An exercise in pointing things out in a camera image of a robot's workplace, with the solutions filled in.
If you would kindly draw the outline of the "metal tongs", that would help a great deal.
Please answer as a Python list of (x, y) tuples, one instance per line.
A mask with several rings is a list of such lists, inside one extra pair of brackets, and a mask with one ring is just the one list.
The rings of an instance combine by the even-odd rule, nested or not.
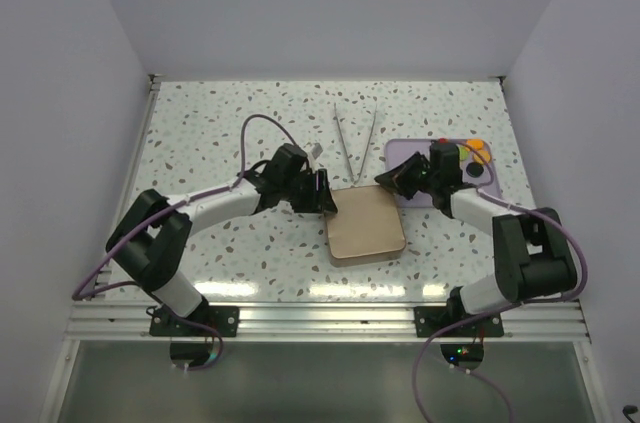
[(363, 180), (377, 123), (378, 105), (361, 100), (355, 104), (335, 103), (333, 116), (349, 178), (354, 186), (358, 186)]

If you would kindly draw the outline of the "gold tin lid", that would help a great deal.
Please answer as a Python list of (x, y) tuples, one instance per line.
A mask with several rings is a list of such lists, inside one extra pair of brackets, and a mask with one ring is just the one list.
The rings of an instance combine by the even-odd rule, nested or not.
[(333, 190), (332, 198), (338, 212), (325, 221), (334, 267), (383, 262), (404, 251), (406, 237), (391, 193), (370, 185)]

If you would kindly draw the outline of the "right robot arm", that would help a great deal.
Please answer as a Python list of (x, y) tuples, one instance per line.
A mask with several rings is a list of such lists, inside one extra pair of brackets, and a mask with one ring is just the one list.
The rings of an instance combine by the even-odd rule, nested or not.
[(584, 256), (555, 210), (526, 209), (486, 192), (495, 178), (490, 160), (480, 141), (432, 140), (426, 152), (414, 152), (374, 179), (404, 200), (425, 194), (444, 216), (491, 237), (492, 273), (452, 289), (438, 320), (461, 336), (481, 318), (523, 303), (573, 297), (587, 276)]

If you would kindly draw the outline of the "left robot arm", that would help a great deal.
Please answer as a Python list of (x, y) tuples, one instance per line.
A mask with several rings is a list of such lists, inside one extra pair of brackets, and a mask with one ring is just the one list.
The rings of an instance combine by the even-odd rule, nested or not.
[(226, 186), (199, 193), (139, 194), (106, 244), (107, 256), (172, 314), (185, 335), (201, 333), (209, 302), (180, 271), (188, 240), (220, 223), (260, 214), (286, 202), (298, 214), (335, 215), (328, 173), (297, 145), (241, 171)]

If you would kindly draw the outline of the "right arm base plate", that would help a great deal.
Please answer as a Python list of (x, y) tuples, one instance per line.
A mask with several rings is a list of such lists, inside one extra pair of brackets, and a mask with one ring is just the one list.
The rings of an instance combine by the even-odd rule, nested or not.
[(499, 314), (452, 316), (444, 306), (416, 306), (413, 308), (414, 327), (419, 338), (448, 337), (500, 338), (505, 335)]

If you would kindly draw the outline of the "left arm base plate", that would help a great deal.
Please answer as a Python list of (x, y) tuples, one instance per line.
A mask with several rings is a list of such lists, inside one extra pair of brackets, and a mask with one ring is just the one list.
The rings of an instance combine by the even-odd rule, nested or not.
[(191, 318), (179, 317), (166, 306), (147, 309), (151, 317), (149, 334), (153, 337), (235, 337), (240, 309), (237, 306), (208, 306)]

